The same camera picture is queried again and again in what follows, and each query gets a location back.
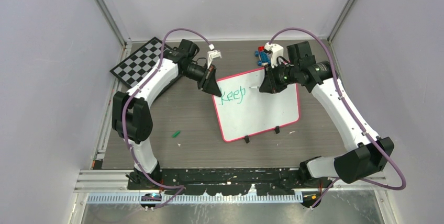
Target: pink whiteboard frame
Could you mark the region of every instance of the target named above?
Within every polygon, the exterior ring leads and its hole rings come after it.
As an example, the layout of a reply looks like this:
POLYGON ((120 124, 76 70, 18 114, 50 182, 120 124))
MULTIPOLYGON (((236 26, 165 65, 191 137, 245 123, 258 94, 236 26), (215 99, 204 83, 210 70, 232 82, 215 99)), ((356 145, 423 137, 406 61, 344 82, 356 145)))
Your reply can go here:
MULTIPOLYGON (((222 81, 222 80, 225 80, 225 79, 230 79, 230 78, 235 77, 235 76, 241 76, 241 75, 245 75, 245 74, 248 74, 248 73, 251 73, 251 72, 262 71, 262 70, 263 70, 263 68, 254 69, 254 70, 246 71, 246 72, 242 72, 242 73, 239 73, 239 74, 236 74, 236 75, 226 76, 226 77, 223 77, 223 78, 221 78, 221 79, 218 79, 217 81, 222 81)), ((297 84, 296 84, 296 98, 297 98, 297 112, 299 113, 299 116, 298 116, 297 120, 294 121, 294 122, 290 122, 290 123, 287 123, 287 124, 280 125, 279 127, 284 127, 284 126, 288 126, 288 125, 294 124, 294 123, 298 122, 299 119, 301 118, 301 104, 299 103, 299 88, 298 88, 297 84)), ((237 139, 232 139, 232 140, 226 140, 226 139, 225 139, 225 137, 224 137, 224 131, 222 130, 222 125, 220 124, 219 113, 218 113, 218 111, 217 111, 216 101, 215 101, 215 99, 214 99, 214 96, 213 96, 213 104, 214 104, 214 110, 216 111, 217 122, 219 123, 219 129, 220 129, 220 134, 222 135, 222 139, 223 139, 226 143, 230 143, 230 142, 233 142, 233 141, 237 141, 237 140, 244 139, 245 136, 244 136, 244 137, 241 137, 241 138, 237 138, 237 139)), ((270 128, 270 129, 267 129, 267 130, 258 131, 258 132, 255 132, 255 133, 249 134, 248 136, 251 137, 251 136, 258 135, 258 134, 261 134, 261 133, 264 133, 264 132, 267 132, 267 131, 272 131, 272 130, 274 130, 274 127, 273 127, 273 128, 270 128)))

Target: green writing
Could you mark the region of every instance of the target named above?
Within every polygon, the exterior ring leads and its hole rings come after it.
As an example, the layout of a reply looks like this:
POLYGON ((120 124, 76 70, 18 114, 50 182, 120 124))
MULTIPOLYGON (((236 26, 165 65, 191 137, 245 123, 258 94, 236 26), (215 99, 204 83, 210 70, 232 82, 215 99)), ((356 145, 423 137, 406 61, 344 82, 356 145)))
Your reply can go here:
POLYGON ((227 103, 229 101, 237 101, 237 104, 240 104, 243 101, 245 93, 245 88, 240 86, 239 89, 235 91, 230 91, 229 93, 223 92, 222 97, 220 97, 220 101, 222 102, 222 105, 224 105, 224 102, 227 103))

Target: checkerboard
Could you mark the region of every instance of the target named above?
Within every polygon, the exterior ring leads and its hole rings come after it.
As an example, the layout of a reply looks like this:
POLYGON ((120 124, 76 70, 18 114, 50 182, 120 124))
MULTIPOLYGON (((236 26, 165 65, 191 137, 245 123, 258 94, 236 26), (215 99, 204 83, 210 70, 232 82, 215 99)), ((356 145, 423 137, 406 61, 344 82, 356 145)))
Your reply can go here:
POLYGON ((153 37, 129 57, 121 61, 110 72, 128 88, 134 87, 157 63, 160 57, 162 41, 153 37))

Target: small debris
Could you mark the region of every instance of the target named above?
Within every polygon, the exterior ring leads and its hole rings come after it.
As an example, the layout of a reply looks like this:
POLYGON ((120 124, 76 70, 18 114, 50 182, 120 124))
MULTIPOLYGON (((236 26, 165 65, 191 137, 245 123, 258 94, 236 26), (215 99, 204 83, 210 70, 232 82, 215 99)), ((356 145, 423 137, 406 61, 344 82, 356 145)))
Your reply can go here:
POLYGON ((172 137, 173 137, 173 138, 177 137, 177 136, 179 135, 179 133, 180 133, 180 131, 175 132, 175 133, 172 135, 172 137))

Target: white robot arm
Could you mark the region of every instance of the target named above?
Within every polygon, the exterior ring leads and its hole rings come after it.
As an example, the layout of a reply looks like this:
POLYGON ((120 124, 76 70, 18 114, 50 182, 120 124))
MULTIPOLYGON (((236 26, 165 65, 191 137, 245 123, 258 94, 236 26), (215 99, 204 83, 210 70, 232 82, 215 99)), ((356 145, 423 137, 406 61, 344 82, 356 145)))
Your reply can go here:
MULTIPOLYGON (((196 44, 185 39, 182 40, 179 47, 173 50, 165 50, 165 57, 160 68, 158 62, 135 87, 126 93, 117 92, 113 97, 112 128, 123 138, 121 118, 124 104, 128 100, 129 94, 139 91, 128 107, 132 111, 126 112, 128 141, 141 167, 156 181, 160 181, 160 166, 152 152, 149 139, 153 128, 150 107, 154 100, 178 75, 197 81, 197 88, 203 92, 219 97, 222 95, 216 83, 216 67, 210 63, 213 58, 220 58, 220 51, 209 51, 207 54, 209 63, 204 66, 198 65, 197 62, 192 60, 197 52, 196 44), (157 74, 143 88, 140 88, 140 85, 156 69, 158 69, 157 74)), ((137 176, 144 177, 140 172, 140 167, 137 164, 134 167, 136 172, 139 171, 137 176)))
POLYGON ((271 55, 271 66, 265 66, 265 77, 259 92, 279 93, 287 85, 300 83, 321 103, 342 137, 347 153, 337 157, 315 157, 304 161, 299 166, 299 175, 303 180, 319 177, 339 177, 346 183, 374 174, 384 169, 387 160, 367 139, 368 133, 377 144, 390 156, 394 144, 387 137, 381 139, 364 121, 354 104, 344 91, 341 80, 337 80, 342 96, 356 117, 365 125, 362 132, 355 119, 350 115, 339 97, 334 84, 330 63, 316 63, 308 41, 287 47, 289 63, 278 63, 283 56, 283 48, 278 44, 266 44, 265 49, 271 55))

